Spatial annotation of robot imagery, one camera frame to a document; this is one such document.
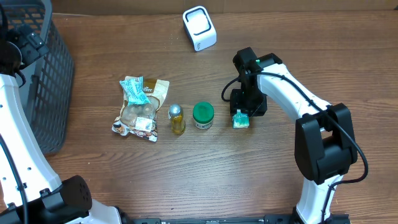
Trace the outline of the brown snack bag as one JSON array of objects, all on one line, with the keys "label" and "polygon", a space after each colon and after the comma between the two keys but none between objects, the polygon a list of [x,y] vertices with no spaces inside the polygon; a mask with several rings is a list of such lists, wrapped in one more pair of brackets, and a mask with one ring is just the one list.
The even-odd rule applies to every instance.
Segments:
[{"label": "brown snack bag", "polygon": [[167,97],[170,82],[159,79],[144,78],[143,91],[150,103],[145,105],[127,105],[127,96],[123,90],[123,104],[119,116],[114,120],[112,131],[121,136],[130,134],[156,142],[157,112]]}]

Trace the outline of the white barcode scanner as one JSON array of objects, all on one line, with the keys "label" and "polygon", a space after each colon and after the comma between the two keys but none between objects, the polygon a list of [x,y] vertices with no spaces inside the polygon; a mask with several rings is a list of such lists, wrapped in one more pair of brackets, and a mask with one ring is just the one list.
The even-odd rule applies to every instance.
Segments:
[{"label": "white barcode scanner", "polygon": [[203,6],[186,10],[183,15],[183,27],[196,52],[216,44],[217,33],[208,11]]}]

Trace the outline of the grey plastic mesh basket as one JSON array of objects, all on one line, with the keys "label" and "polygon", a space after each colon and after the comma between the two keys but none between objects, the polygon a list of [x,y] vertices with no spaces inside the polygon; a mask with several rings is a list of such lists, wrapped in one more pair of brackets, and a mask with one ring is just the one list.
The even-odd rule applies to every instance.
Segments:
[{"label": "grey plastic mesh basket", "polygon": [[1,35],[29,25],[49,52],[17,77],[26,118],[44,154],[58,152],[65,142],[75,66],[52,20],[52,3],[46,0],[1,0]]}]

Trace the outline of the yellow liquid bottle silver cap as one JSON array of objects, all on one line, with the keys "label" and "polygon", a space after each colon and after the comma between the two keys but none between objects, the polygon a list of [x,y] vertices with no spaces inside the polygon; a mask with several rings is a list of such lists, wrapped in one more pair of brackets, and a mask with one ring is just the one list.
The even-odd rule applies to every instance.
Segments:
[{"label": "yellow liquid bottle silver cap", "polygon": [[173,104],[169,108],[168,115],[171,123],[172,132],[175,134],[183,134],[185,131],[183,108],[178,104]]}]

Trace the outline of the teal snack packet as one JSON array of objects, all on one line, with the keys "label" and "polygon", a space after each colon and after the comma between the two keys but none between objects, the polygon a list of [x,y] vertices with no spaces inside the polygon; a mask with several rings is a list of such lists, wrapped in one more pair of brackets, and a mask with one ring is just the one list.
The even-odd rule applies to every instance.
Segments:
[{"label": "teal snack packet", "polygon": [[145,105],[150,103],[143,91],[144,78],[133,77],[119,82],[127,96],[127,105]]}]

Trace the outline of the green lid white jar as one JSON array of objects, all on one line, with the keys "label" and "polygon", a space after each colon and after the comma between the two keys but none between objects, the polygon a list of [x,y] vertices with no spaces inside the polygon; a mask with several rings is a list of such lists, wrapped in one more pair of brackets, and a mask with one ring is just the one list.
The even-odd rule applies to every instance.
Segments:
[{"label": "green lid white jar", "polygon": [[193,108],[193,120],[198,129],[209,129],[213,124],[215,111],[208,102],[199,102]]}]

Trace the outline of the teal tissue pack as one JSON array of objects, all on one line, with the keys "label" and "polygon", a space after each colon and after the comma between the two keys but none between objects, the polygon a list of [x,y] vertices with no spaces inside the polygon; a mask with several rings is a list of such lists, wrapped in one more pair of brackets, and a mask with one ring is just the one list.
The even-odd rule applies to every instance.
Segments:
[{"label": "teal tissue pack", "polygon": [[243,129],[249,127],[249,116],[237,110],[236,114],[232,116],[233,129]]}]

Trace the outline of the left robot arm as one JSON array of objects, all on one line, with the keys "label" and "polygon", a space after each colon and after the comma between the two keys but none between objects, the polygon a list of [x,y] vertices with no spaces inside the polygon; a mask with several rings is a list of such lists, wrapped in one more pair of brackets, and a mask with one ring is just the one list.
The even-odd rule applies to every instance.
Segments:
[{"label": "left robot arm", "polygon": [[46,53],[30,28],[9,30],[1,11],[1,223],[130,223],[118,207],[93,199],[85,180],[60,180],[40,150],[24,113],[16,78]]}]

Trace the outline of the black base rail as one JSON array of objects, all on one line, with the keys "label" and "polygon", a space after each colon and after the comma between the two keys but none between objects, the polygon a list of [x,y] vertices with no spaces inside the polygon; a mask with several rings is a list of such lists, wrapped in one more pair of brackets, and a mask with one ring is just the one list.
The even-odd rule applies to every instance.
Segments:
[{"label": "black base rail", "polygon": [[132,218],[128,224],[289,224],[301,223],[292,215],[265,215],[264,217],[193,218],[163,220],[160,218]]}]

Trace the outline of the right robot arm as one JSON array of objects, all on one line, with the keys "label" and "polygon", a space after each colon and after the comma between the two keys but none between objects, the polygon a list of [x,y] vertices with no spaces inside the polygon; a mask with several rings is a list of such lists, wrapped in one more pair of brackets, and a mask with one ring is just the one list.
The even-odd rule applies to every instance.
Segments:
[{"label": "right robot arm", "polygon": [[295,162],[303,175],[300,200],[290,215],[265,215],[264,223],[349,223],[331,213],[336,187],[357,159],[349,109],[331,105],[298,82],[275,54],[257,57],[252,48],[233,58],[241,86],[228,99],[233,126],[239,119],[263,116],[273,99],[295,124]]}]

